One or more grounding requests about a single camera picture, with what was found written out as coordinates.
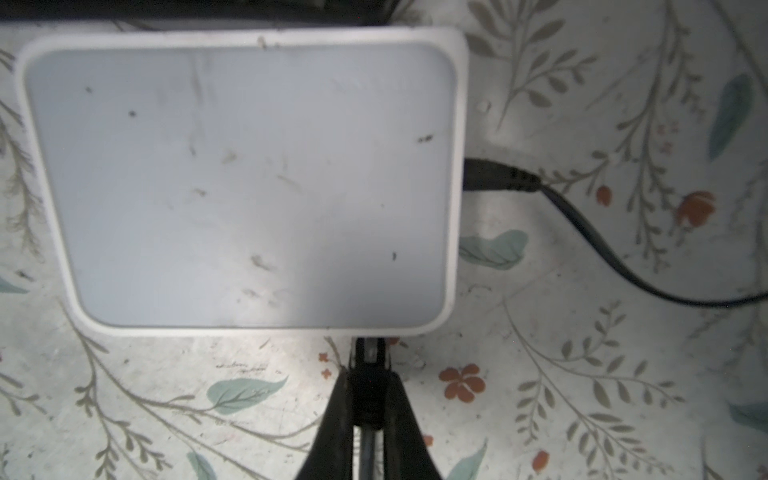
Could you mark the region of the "black power adapter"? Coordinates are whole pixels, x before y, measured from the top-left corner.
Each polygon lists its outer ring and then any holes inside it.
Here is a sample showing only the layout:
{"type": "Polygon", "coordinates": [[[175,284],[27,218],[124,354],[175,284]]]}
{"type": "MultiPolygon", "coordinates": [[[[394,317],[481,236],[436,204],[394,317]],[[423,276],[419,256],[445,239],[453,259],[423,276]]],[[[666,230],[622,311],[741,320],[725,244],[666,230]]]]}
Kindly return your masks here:
{"type": "Polygon", "coordinates": [[[465,158],[462,190],[464,192],[541,193],[615,273],[633,286],[658,299],[677,305],[706,309],[745,307],[767,301],[767,292],[733,299],[696,300],[673,295],[656,288],[635,274],[613,251],[595,227],[562,194],[544,185],[538,175],[529,171],[488,159],[465,158]]]}

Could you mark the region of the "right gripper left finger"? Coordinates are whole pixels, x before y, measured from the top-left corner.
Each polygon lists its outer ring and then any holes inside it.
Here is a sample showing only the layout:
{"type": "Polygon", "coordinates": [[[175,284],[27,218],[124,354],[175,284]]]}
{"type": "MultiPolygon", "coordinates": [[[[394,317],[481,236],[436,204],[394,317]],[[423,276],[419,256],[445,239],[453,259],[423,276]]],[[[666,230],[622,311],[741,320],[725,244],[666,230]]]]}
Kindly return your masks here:
{"type": "Polygon", "coordinates": [[[296,480],[353,478],[354,404],[349,372],[342,368],[315,439],[296,480]]]}

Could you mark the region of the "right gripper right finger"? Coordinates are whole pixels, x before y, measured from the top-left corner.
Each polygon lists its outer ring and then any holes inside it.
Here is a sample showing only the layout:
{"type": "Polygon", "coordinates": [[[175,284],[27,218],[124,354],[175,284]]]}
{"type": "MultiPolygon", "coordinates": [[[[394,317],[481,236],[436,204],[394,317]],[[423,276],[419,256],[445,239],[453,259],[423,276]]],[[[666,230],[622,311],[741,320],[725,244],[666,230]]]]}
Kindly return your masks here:
{"type": "Polygon", "coordinates": [[[388,373],[383,413],[384,478],[441,480],[428,452],[403,382],[388,373]]]}

